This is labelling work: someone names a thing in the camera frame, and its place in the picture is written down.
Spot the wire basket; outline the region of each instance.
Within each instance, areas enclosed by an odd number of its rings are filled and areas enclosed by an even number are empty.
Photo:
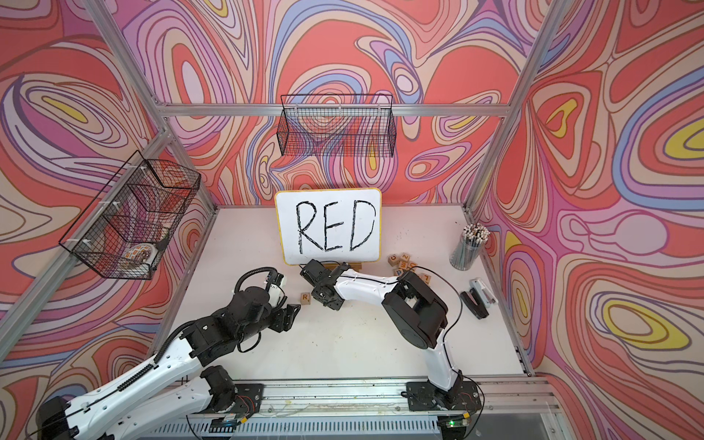
[[[288,94],[281,101],[282,156],[394,156],[390,94]]]
[[[76,244],[59,244],[103,278],[151,279],[200,183],[197,171],[143,159]]]

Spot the psychedelic wall pattern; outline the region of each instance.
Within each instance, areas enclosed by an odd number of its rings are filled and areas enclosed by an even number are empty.
[[[487,188],[491,269],[580,439],[704,436],[704,3],[576,1]]]
[[[277,118],[173,117],[218,205],[273,204],[287,189],[376,187],[383,202],[462,203],[498,124],[496,117],[422,117],[393,158],[281,156]]]
[[[546,9],[539,0],[111,3],[139,67],[169,103],[277,103],[330,83],[388,91],[400,103],[487,91],[495,92],[488,102],[505,103]],[[414,130],[415,119],[404,124]]]
[[[157,0],[111,10],[164,102],[388,92],[396,103],[505,103],[546,8],[508,0]],[[281,158],[276,123],[172,118],[221,205],[269,204],[283,189],[355,186],[379,187],[384,203],[461,203],[498,118],[399,118],[398,157],[368,161]]]
[[[156,133],[79,1],[13,5],[0,5],[0,319]],[[149,282],[82,265],[69,274],[0,363],[0,439],[33,431],[42,401],[82,394],[145,357],[207,215],[194,199]]]

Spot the mounting plate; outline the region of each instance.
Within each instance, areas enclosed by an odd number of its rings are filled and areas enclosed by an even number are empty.
[[[411,411],[431,411],[440,408],[436,402],[436,393],[440,390],[428,381],[406,382],[406,392],[408,393],[408,409]],[[479,390],[474,382],[462,381],[457,397],[449,410],[466,410],[470,414],[482,408],[482,401],[479,398]]]
[[[262,393],[264,384],[235,384],[237,386],[237,395],[241,396],[234,398],[234,405],[229,411],[235,414],[250,414],[252,411],[252,403],[254,402],[254,413],[259,412],[262,405]]]

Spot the object in basket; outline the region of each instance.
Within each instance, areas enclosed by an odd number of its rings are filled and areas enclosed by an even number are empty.
[[[156,258],[156,247],[150,243],[137,244],[125,252],[120,264],[121,270],[147,272]]]

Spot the stapler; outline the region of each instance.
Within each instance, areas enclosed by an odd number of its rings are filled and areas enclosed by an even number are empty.
[[[467,308],[474,313],[474,316],[476,316],[478,320],[489,316],[489,312],[486,311],[482,298],[479,296],[479,293],[477,293],[477,290],[474,287],[470,288],[469,294],[465,291],[460,293],[460,298],[463,303],[465,303],[465,306],[467,306]]]

